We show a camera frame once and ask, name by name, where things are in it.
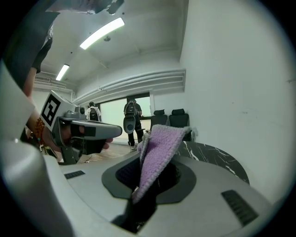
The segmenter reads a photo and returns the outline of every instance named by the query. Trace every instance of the lavender cloth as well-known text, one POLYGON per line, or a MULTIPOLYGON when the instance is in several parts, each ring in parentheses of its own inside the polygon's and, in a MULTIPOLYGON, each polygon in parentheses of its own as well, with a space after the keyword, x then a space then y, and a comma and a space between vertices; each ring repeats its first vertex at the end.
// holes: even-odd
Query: lavender cloth
POLYGON ((141 200, 176 154, 182 138, 189 131, 189 127, 174 128, 164 125, 152 127, 150 137, 138 145, 142 171, 139 188, 132 195, 133 203, 141 200))

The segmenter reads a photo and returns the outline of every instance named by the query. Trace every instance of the marble surface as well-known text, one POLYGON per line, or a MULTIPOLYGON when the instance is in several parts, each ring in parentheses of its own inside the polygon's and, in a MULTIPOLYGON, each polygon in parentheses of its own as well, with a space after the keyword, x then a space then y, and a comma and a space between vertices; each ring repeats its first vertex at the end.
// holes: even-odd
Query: marble surface
POLYGON ((183 141, 178 148, 177 154, 193 160, 218 165, 250 184, 249 178, 242 165, 230 154, 216 147, 183 141))

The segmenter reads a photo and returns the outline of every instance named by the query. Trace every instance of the hand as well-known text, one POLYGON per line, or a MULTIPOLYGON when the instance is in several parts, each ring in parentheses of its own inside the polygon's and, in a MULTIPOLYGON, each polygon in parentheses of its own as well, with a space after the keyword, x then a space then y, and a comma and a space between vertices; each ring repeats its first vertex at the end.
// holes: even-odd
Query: hand
MULTIPOLYGON (((79 127, 79 132, 84 133, 84 127, 83 126, 79 127)), ((67 144, 69 142, 70 138, 71 138, 70 126, 65 126, 65 127, 62 128, 61 136, 62 136, 62 139, 63 139, 64 143, 67 144)), ((56 146, 54 144, 54 142, 52 141, 50 130, 47 127, 45 127, 44 130, 43 130, 42 139, 49 147, 51 147, 51 149, 60 152, 60 148, 58 146, 56 146)), ((103 149, 108 149, 109 148, 108 143, 111 143, 112 141, 113 141, 112 138, 107 139, 107 141, 106 141, 107 143, 104 144, 103 149)))

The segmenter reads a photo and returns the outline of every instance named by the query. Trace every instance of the ceiling light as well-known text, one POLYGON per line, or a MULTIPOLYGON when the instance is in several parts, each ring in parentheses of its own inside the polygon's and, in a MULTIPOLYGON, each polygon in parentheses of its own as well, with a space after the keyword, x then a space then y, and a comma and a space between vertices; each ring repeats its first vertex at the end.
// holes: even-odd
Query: ceiling light
POLYGON ((104 25, 102 28, 98 29, 94 32, 90 37, 88 37, 80 47, 86 50, 89 46, 91 46, 98 39, 102 38, 104 35, 110 33, 113 30, 124 25, 122 18, 117 18, 116 20, 104 25))
POLYGON ((62 79, 62 77, 64 76, 64 74, 66 73, 69 67, 70 67, 69 65, 64 64, 64 66, 61 68, 59 72, 59 75, 56 77, 57 81, 60 81, 62 79))

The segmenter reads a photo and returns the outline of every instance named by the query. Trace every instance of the backpack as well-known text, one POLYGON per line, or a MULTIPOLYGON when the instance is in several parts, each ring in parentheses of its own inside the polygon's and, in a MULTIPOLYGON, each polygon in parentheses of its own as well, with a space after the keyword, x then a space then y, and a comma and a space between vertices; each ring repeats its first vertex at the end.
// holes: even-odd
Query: backpack
POLYGON ((99 121, 97 111, 94 108, 92 108, 91 111, 89 112, 89 120, 99 121))

